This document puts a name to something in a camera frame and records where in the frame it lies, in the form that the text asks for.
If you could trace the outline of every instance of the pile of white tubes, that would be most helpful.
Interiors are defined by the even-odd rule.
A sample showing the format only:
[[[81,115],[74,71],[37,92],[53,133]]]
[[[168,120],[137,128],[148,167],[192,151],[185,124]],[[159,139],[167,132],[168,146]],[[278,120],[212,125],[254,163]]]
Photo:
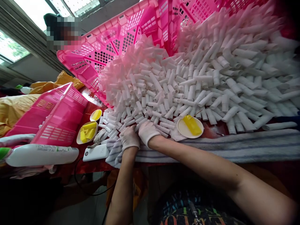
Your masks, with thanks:
[[[135,123],[138,130],[150,119],[167,137],[188,114],[211,125],[223,121],[230,134],[296,116],[300,74],[293,51],[299,43],[281,36],[283,19],[273,11],[271,1],[232,16],[221,8],[183,27],[172,57],[142,35],[101,70],[99,89],[113,106],[101,120],[111,129],[107,135]]]

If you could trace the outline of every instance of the white power bank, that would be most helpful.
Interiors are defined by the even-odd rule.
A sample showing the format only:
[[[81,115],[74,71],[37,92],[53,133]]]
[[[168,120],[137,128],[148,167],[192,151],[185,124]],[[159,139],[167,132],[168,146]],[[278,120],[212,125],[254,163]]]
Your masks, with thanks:
[[[83,156],[83,161],[92,161],[102,158],[107,158],[109,151],[106,144],[98,145],[95,148],[86,148]]]

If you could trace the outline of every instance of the green bottle cap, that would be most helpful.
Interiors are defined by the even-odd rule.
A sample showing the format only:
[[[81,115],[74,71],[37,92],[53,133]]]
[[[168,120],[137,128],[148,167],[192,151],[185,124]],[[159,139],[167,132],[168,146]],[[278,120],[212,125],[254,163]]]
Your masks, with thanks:
[[[0,147],[0,160],[3,159],[10,150],[11,148]]]

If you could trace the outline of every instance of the small white plate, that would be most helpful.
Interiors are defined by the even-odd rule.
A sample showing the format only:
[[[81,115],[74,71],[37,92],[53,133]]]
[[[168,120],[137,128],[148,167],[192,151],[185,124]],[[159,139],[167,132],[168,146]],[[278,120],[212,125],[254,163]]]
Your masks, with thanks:
[[[98,123],[97,123],[96,121],[87,122],[87,123],[83,124],[82,126],[87,125],[87,124],[91,124],[91,123],[96,123],[95,134],[94,134],[94,136],[93,136],[92,139],[90,139],[89,141],[87,141],[87,142],[85,142],[85,143],[88,143],[88,142],[91,142],[92,140],[94,140],[95,136],[96,136],[97,133],[98,133]],[[83,142],[81,141],[81,139],[80,139],[80,131],[81,131],[81,128],[80,128],[80,130],[79,130],[79,132],[78,132],[78,134],[77,134],[76,142],[77,142],[77,144],[85,144],[85,143],[83,143]]]
[[[98,118],[97,120],[93,120],[92,118],[93,118],[94,114],[96,113],[96,111],[98,111],[98,110],[101,111],[101,114],[100,114],[100,116],[99,116],[99,118]],[[98,121],[98,120],[100,120],[100,117],[101,117],[101,116],[102,116],[102,110],[101,110],[101,109],[97,109],[97,110],[95,110],[95,111],[91,114],[91,116],[90,116],[90,121]]]
[[[197,118],[194,117],[194,119],[195,119],[196,123],[198,124],[198,126],[200,127],[200,129],[202,131],[201,134],[199,134],[197,136],[192,135],[192,133],[190,132],[190,130],[186,126],[183,119],[179,119],[178,122],[177,122],[177,129],[178,129],[179,133],[181,133],[186,138],[198,138],[203,134],[203,131],[204,131],[203,124]]]

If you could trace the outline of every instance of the gray towel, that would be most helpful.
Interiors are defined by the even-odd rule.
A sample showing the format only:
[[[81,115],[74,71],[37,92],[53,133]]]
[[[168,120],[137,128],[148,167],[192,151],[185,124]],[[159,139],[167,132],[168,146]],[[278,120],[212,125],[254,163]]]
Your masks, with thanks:
[[[186,139],[180,143],[214,153],[234,163],[300,159],[300,132],[293,129],[243,133],[215,139]],[[113,167],[120,168],[123,155],[121,140],[109,141],[107,148],[110,153],[105,161]],[[136,162],[176,163],[177,161],[147,148],[141,142]]]

